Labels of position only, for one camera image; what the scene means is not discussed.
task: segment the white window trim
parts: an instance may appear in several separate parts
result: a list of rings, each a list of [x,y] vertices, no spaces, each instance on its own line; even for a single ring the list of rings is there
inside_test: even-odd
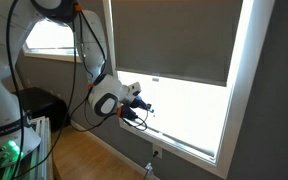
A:
[[[172,143],[167,143],[153,137],[147,132],[135,130],[122,121],[122,128],[136,134],[147,141],[156,144],[163,149],[221,177],[226,179],[233,158],[236,142],[241,124],[243,122],[249,94],[252,88],[257,64],[264,43],[267,27],[270,21],[275,0],[244,0],[242,12],[235,38],[230,73],[228,75],[227,87],[231,88],[232,94],[228,113],[223,131],[221,145],[219,147],[216,162],[212,163],[202,158],[177,148]],[[103,0],[108,43],[112,61],[113,74],[117,77],[115,70],[114,36],[112,26],[111,1]]]
[[[57,61],[66,61],[74,62],[74,56],[72,55],[60,55],[60,54],[46,54],[46,53],[33,53],[30,52],[26,43],[23,45],[23,54],[25,57],[33,57],[47,60],[57,60]],[[81,63],[80,57],[76,55],[76,62]]]

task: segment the gray wall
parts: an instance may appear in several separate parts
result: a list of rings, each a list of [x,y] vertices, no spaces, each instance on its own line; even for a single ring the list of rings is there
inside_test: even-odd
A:
[[[104,22],[100,0],[84,0],[81,4],[98,13]],[[20,55],[17,69],[25,87],[52,90],[68,100],[72,63]],[[110,65],[106,73],[112,73]],[[86,92],[86,75],[79,64],[73,106]],[[92,121],[100,120],[94,113],[88,114]],[[81,111],[74,119],[87,127]],[[141,166],[151,160],[151,143],[120,128],[115,117],[92,132]],[[162,160],[154,160],[153,167],[156,176],[164,180],[220,179],[167,151]],[[275,5],[228,179],[288,179],[288,0],[279,0]]]

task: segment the electrical outlet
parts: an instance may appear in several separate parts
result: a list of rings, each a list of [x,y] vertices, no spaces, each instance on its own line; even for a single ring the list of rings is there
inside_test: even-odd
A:
[[[159,157],[160,159],[162,159],[163,149],[160,146],[153,144],[153,154],[155,151],[158,152],[156,157]]]

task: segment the baseboard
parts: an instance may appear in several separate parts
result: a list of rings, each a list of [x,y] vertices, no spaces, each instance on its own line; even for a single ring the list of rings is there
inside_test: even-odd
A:
[[[85,130],[85,128],[83,128],[81,125],[77,124],[76,122],[74,122],[74,121],[71,121],[71,122],[72,122],[73,126],[76,127],[77,129]],[[123,162],[125,162],[126,164],[128,164],[129,166],[134,168],[137,172],[139,172],[143,176],[145,175],[146,170],[143,167],[141,167],[140,165],[136,164],[131,159],[124,156],[122,153],[120,153],[119,151],[114,149],[112,146],[110,146],[109,144],[107,144],[106,142],[104,142],[103,140],[101,140],[100,138],[98,138],[97,136],[92,134],[91,132],[86,131],[85,134],[87,134],[90,138],[92,138],[93,140],[98,142],[100,145],[102,145],[110,153],[114,154],[116,157],[121,159]],[[160,179],[153,175],[153,176],[147,177],[147,180],[160,180]]]

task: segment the window sill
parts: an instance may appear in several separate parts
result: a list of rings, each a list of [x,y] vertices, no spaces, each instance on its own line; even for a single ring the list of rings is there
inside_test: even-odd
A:
[[[24,51],[24,56],[25,57],[40,58],[40,59],[47,59],[47,60],[74,62],[74,56],[72,56],[72,55],[31,53],[31,52],[25,52]],[[76,62],[81,63],[81,60],[78,56],[76,56]]]
[[[147,129],[145,131],[138,131],[132,127],[129,127],[128,125],[124,124],[122,120],[119,121],[120,126],[124,128],[125,130],[151,142],[152,144],[155,144],[162,149],[165,149],[183,159],[185,159],[188,162],[191,162],[195,164],[196,166],[199,166],[221,178],[226,179],[226,175],[222,173],[222,171],[217,167],[216,159],[208,156],[200,151],[197,151],[193,148],[190,148],[186,145],[183,145],[179,142],[176,142],[166,136],[163,136],[162,134],[159,134],[157,132],[154,132],[150,129]]]

